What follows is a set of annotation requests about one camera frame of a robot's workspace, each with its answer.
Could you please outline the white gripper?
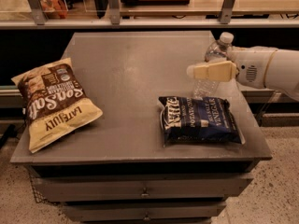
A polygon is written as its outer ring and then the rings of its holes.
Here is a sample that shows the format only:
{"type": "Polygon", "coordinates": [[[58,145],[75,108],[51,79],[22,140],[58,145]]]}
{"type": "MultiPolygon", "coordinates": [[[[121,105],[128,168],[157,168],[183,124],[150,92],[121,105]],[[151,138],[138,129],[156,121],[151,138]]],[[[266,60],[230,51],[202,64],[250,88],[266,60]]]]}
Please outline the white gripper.
{"type": "Polygon", "coordinates": [[[236,80],[240,84],[263,89],[267,67],[276,51],[276,48],[260,46],[233,47],[229,55],[231,61],[190,65],[186,73],[194,79],[228,82],[236,77],[238,68],[236,80]]]}

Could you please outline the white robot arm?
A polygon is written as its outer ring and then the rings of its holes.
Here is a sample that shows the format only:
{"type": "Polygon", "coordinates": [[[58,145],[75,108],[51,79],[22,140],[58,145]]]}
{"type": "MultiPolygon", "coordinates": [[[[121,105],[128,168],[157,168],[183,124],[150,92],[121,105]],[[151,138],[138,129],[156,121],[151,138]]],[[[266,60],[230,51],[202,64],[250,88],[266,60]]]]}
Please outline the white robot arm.
{"type": "Polygon", "coordinates": [[[190,65],[187,75],[204,81],[235,79],[243,86],[280,91],[298,100],[299,51],[259,46],[233,47],[228,61],[216,59],[190,65]]]}

